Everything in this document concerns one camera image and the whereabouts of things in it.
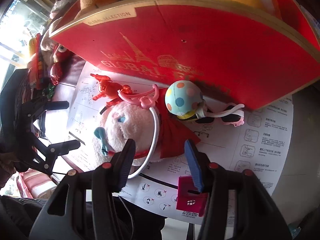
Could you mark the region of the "red bow headband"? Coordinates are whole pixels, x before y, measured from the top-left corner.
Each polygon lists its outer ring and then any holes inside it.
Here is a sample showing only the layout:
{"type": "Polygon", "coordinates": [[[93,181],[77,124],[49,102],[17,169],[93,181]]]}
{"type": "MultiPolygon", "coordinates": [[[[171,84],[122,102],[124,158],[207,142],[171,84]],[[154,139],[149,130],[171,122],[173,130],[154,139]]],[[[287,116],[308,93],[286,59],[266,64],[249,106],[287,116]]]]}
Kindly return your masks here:
{"type": "Polygon", "coordinates": [[[182,155],[184,153],[184,144],[186,140],[192,140],[195,145],[201,141],[192,130],[169,113],[164,100],[166,91],[166,88],[159,89],[159,98],[156,103],[156,107],[159,110],[160,122],[158,137],[160,159],[182,155]]]}

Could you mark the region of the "white plush bear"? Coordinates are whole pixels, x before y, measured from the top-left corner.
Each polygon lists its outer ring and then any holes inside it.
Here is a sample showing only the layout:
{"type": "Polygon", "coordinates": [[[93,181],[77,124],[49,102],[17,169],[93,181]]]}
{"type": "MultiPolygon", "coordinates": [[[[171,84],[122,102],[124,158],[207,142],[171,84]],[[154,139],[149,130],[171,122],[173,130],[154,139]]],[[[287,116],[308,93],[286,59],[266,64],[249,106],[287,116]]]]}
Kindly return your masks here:
{"type": "Polygon", "coordinates": [[[123,149],[127,139],[133,139],[136,154],[132,165],[141,166],[149,153],[154,128],[150,110],[125,101],[112,106],[103,113],[99,126],[94,130],[92,146],[96,165],[111,160],[114,153],[123,149]]]}

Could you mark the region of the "red plush toy pile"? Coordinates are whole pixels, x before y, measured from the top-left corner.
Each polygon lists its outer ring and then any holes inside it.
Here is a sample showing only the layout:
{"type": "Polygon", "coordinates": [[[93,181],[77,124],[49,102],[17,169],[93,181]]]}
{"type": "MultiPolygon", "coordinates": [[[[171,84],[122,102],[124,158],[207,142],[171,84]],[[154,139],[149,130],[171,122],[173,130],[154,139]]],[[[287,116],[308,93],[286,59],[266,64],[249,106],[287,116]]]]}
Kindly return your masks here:
{"type": "Polygon", "coordinates": [[[36,34],[29,42],[28,79],[31,88],[42,90],[58,85],[63,76],[62,65],[73,53],[48,36],[36,34]]]}

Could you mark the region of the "white instruction sheet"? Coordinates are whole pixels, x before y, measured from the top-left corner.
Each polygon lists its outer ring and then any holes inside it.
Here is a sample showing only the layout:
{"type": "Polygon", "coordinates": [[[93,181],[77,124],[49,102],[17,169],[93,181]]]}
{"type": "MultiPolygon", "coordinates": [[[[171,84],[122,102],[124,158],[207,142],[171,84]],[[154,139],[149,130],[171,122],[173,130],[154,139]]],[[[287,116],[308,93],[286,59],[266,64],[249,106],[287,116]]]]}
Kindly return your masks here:
{"type": "MultiPolygon", "coordinates": [[[[86,63],[82,69],[69,111],[68,130],[82,141],[82,146],[71,155],[79,168],[95,168],[93,155],[94,129],[99,126],[100,111],[106,99],[93,100],[98,93],[96,74],[105,72],[86,63]]],[[[291,98],[281,99],[258,111],[246,112],[243,125],[224,125],[220,120],[212,124],[187,123],[199,137],[197,149],[210,161],[227,170],[252,170],[268,193],[272,193],[283,170],[289,150],[293,123],[291,98]]],[[[178,179],[190,170],[183,155],[151,163],[138,177],[128,180],[120,195],[127,201],[150,212],[188,223],[201,224],[196,212],[176,208],[178,179]]]]}

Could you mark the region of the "pink heart sunglasses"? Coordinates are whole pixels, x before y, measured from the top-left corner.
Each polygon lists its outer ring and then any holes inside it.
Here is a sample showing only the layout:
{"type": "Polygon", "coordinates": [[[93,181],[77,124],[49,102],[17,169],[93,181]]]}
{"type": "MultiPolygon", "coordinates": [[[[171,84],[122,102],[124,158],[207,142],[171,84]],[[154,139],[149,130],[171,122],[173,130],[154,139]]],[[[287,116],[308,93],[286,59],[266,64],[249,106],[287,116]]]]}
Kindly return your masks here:
{"type": "Polygon", "coordinates": [[[238,127],[244,124],[244,104],[229,103],[226,109],[221,112],[214,113],[206,103],[197,109],[195,115],[198,124],[211,124],[216,119],[220,119],[224,125],[233,125],[238,127]]]}

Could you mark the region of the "white thin headband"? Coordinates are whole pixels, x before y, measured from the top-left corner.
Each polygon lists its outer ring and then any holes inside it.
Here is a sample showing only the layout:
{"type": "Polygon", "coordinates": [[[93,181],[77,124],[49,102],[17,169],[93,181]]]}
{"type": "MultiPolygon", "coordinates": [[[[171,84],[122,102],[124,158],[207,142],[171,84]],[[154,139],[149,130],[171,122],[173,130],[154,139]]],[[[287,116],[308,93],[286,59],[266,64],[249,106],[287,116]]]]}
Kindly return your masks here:
{"type": "Polygon", "coordinates": [[[132,174],[129,174],[127,177],[128,179],[136,178],[140,173],[142,173],[146,169],[157,147],[159,130],[160,130],[159,117],[154,107],[150,107],[149,111],[151,112],[153,121],[154,121],[154,131],[153,131],[151,146],[150,146],[148,155],[146,156],[142,165],[135,172],[133,172],[132,174]]]}

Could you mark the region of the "polka dot bee plush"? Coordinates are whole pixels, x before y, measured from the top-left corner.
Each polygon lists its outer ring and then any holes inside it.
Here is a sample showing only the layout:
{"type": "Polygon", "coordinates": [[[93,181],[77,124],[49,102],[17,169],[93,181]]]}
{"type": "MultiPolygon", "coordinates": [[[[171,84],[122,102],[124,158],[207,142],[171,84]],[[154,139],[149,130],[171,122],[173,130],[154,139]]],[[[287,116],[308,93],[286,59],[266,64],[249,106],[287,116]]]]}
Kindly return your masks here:
{"type": "Polygon", "coordinates": [[[181,120],[195,115],[200,104],[204,102],[199,87],[187,80],[172,83],[164,97],[167,110],[181,120]]]}

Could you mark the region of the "red gift box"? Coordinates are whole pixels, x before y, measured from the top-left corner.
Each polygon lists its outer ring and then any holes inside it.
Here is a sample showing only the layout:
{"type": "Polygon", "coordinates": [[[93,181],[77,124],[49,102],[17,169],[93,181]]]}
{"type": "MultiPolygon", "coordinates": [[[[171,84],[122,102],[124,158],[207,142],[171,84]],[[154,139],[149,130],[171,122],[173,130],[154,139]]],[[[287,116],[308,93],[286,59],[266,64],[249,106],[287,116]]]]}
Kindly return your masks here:
{"type": "Polygon", "coordinates": [[[319,79],[319,46],[280,19],[229,0],[124,0],[77,20],[52,38],[103,70],[203,93],[249,109],[319,79]]]}

